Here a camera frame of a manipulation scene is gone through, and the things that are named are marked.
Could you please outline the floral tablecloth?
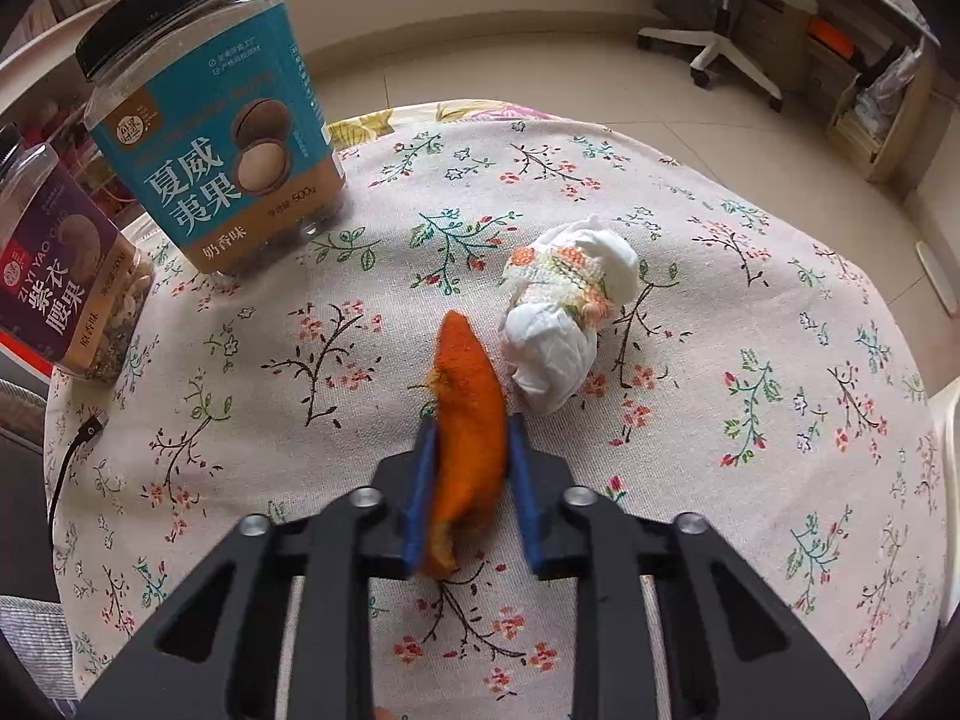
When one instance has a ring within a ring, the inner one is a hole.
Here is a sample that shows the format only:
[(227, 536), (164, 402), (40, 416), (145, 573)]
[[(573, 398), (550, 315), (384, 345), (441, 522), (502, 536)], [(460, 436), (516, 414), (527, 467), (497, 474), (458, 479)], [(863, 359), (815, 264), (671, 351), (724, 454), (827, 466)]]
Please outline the floral tablecloth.
[(245, 280), (153, 221), (155, 279), (110, 387), (55, 376), (53, 572), (86, 691), (245, 514), (320, 511), (433, 408), (439, 322), (488, 351), (509, 254), (596, 216), (641, 293), (535, 447), (641, 517), (708, 518), (843, 668), (872, 715), (934, 642), (946, 493), (921, 372), (866, 273), (669, 154), (493, 101), (340, 122), (347, 211)]

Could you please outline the grey striped cushion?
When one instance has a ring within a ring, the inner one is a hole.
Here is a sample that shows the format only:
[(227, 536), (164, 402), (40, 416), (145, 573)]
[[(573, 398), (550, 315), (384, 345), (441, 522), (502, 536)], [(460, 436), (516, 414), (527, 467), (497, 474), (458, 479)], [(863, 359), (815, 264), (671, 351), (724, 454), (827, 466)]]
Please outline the grey striped cushion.
[(5, 639), (49, 699), (75, 700), (73, 649), (59, 603), (3, 595), (0, 621)]

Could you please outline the round white tissue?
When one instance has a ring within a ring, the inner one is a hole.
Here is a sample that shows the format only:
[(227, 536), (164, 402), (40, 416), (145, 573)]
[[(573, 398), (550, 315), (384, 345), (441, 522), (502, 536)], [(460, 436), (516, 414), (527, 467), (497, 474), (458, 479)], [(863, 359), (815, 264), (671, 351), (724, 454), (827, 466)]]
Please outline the round white tissue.
[(527, 405), (550, 415), (586, 382), (599, 332), (641, 293), (640, 257), (596, 216), (558, 224), (509, 254), (501, 349)]

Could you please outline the orange peel piece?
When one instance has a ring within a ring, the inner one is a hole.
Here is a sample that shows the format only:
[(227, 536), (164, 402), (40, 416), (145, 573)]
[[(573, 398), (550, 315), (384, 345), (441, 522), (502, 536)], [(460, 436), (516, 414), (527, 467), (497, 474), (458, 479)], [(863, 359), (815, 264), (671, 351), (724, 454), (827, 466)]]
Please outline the orange peel piece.
[(508, 465), (506, 399), (466, 316), (451, 310), (439, 327), (430, 388), (436, 406), (436, 476), (421, 572), (448, 578), (455, 539), (493, 522)]

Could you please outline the purple label nut jar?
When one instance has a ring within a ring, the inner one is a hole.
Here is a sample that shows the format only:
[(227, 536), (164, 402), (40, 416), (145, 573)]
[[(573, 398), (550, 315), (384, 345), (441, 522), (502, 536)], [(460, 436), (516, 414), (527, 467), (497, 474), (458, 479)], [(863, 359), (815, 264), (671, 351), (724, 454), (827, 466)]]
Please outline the purple label nut jar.
[(3, 330), (72, 376), (116, 382), (152, 281), (55, 149), (3, 125)]

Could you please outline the wooden desk shelf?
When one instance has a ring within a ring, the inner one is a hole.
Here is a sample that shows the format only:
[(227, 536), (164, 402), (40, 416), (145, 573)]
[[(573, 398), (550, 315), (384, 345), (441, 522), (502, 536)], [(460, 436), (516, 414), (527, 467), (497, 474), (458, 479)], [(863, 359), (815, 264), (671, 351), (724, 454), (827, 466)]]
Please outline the wooden desk shelf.
[(814, 36), (811, 46), (853, 71), (833, 104), (828, 143), (866, 181), (885, 184), (928, 109), (939, 39), (924, 16), (900, 0), (818, 0), (818, 6), (820, 18), (850, 45), (839, 49)]

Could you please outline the teal label macadamia jar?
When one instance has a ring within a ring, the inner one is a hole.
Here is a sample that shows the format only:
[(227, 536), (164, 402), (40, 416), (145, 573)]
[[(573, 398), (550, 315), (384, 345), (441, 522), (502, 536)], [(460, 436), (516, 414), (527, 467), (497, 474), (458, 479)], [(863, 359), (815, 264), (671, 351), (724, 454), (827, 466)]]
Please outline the teal label macadamia jar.
[(76, 46), (83, 124), (202, 273), (312, 238), (345, 185), (283, 0), (119, 0)]

